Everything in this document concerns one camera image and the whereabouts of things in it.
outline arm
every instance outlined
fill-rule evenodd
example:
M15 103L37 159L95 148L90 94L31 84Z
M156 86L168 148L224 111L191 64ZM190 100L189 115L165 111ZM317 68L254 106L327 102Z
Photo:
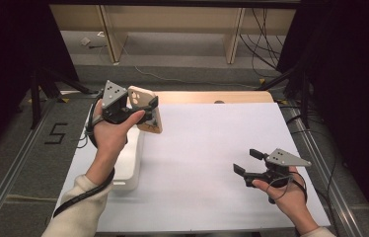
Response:
M297 173L295 167L290 167L289 170ZM294 179L299 184L304 184L298 175L294 175ZM317 224L308 210L304 193L294 184L288 184L289 187L287 190L286 187L279 189L274 187L268 188L269 184L260 180L254 180L253 185L260 190L267 192L267 194L275 200L276 205L289 217L301 236L333 236L327 228L320 227Z
M98 101L94 117L101 114L102 102ZM144 112L139 111L121 124L101 121L95 125L98 144L95 159L86 174L76 178L74 188L64 194L61 203L104 182L125 145L126 134L143 116ZM94 236L110 191L111 186L107 186L102 192L70 206L50 221L42 236Z

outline beige phone case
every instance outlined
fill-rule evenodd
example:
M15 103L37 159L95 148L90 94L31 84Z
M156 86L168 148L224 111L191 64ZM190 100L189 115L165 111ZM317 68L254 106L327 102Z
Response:
M130 86L128 88L128 97L132 108L145 107L148 106L148 103L156 97L156 94L150 90ZM147 120L137 126L143 131L161 133L163 131L163 127L161 124L159 108L157 107L153 110L153 119Z

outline white table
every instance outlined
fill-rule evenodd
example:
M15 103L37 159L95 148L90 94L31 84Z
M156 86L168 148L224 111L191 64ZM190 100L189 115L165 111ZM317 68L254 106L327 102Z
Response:
M265 171L250 148L271 153L282 148L298 155L274 103L163 104L163 133L144 135L139 185L113 191L98 232L119 234L261 231L293 227L257 189L247 188L233 163L248 172ZM61 195L86 172L93 144L78 149ZM319 225L330 222L304 168L308 207Z

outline white sleeve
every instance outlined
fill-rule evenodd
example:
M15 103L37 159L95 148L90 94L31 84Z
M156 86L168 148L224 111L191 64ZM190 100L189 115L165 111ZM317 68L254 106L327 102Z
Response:
M319 227L311 232L308 232L304 235L301 235L301 237L334 237L327 228L325 227Z
M76 178L74 188L62 197L61 203L95 188L85 175ZM99 218L106 207L111 185L91 197L68 207L51 219L42 237L95 236Z

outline black stand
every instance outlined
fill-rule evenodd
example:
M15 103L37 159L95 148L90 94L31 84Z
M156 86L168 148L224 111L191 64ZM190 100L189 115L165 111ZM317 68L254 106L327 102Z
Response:
M332 35L332 30L335 24L338 22L336 13L338 8L333 3L327 15L322 19L321 23L314 30L310 40L305 47L304 52L298 63L282 73L280 76L274 78L270 82L257 88L257 91L265 91L271 87L281 83L288 79L288 84L285 87L284 94L287 98L293 98L299 91L301 91L301 118L306 128L309 128L308 124L308 99L310 96L310 79L314 77L314 74L319 70L321 58L323 57L326 49L327 42Z
M51 76L53 78L57 78L63 83L71 86L74 89L82 92L83 94L98 94L98 91L91 91L90 89L80 85L78 82L70 80L65 76L52 71L48 68L40 68L35 69L31 76L31 95L32 95L32 111L33 111L33 121L31 129L34 129L37 126L41 118L40 114L40 98L39 98L39 86L45 92L48 98L54 99L57 98L59 102L63 102L61 100L61 93L59 89L56 87L55 83L52 80L45 78L45 75Z

